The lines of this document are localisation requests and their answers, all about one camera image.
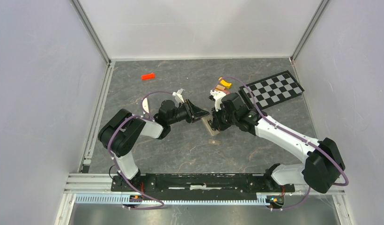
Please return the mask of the beige remote control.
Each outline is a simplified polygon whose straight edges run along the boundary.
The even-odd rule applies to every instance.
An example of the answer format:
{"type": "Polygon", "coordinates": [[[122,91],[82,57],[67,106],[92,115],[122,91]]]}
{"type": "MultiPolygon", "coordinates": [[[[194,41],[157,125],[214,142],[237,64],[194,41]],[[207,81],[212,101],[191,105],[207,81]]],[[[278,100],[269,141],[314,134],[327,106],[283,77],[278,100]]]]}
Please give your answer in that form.
{"type": "Polygon", "coordinates": [[[211,127],[212,122],[213,122],[212,115],[207,115],[207,116],[202,117],[201,121],[203,122],[203,125],[205,126],[205,128],[207,129],[207,131],[209,132],[209,134],[211,136],[216,136],[220,133],[219,130],[211,127]]]}

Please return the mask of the beige battery cover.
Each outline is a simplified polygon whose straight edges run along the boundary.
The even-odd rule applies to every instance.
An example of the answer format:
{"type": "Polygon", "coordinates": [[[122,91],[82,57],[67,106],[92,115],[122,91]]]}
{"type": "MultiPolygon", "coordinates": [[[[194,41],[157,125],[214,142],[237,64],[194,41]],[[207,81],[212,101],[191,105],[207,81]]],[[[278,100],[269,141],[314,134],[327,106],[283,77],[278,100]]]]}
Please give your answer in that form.
{"type": "Polygon", "coordinates": [[[221,142],[218,141],[218,140],[212,140],[212,139],[209,139],[208,140],[208,143],[211,144],[211,145],[220,145],[221,142]]]}

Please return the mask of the white and black stick remote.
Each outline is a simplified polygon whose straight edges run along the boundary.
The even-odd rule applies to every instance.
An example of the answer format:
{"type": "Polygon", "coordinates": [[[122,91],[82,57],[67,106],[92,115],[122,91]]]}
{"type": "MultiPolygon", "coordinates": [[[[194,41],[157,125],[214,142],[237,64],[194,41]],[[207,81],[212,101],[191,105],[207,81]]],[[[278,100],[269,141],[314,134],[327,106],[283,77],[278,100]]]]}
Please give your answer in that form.
{"type": "Polygon", "coordinates": [[[143,109],[143,114],[148,115],[149,114],[149,104],[148,104],[148,99],[145,98],[142,101],[142,109],[143,109]]]}

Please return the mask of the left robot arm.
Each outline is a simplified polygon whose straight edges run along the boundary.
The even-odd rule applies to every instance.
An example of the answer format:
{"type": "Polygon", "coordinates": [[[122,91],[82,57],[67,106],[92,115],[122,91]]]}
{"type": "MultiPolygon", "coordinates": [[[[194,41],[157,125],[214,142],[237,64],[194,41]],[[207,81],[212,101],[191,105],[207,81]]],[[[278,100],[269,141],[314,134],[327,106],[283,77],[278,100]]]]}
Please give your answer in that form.
{"type": "Polygon", "coordinates": [[[129,191],[140,187],[140,169],[133,158],[132,149],[140,136],[161,140],[171,131],[171,125],[186,121],[195,123],[208,116],[209,111],[195,106],[190,100],[176,104],[173,100],[162,101],[153,119],[119,110],[98,133],[98,140],[118,165],[122,184],[129,191]]]}

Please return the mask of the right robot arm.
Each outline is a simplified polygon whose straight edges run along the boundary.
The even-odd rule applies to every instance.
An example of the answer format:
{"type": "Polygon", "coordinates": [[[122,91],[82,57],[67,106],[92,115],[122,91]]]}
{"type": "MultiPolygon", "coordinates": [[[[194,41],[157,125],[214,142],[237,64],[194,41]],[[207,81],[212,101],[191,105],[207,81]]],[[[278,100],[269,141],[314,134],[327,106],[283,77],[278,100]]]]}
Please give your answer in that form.
{"type": "Polygon", "coordinates": [[[345,164],[335,141],[302,135],[264,112],[249,109],[237,93],[212,90],[209,98],[214,101],[212,129],[224,131],[236,126],[273,142],[300,160],[300,164],[273,165],[264,178],[267,190],[276,191],[288,184],[307,184],[325,194],[333,185],[339,185],[337,179],[344,174],[345,164]]]}

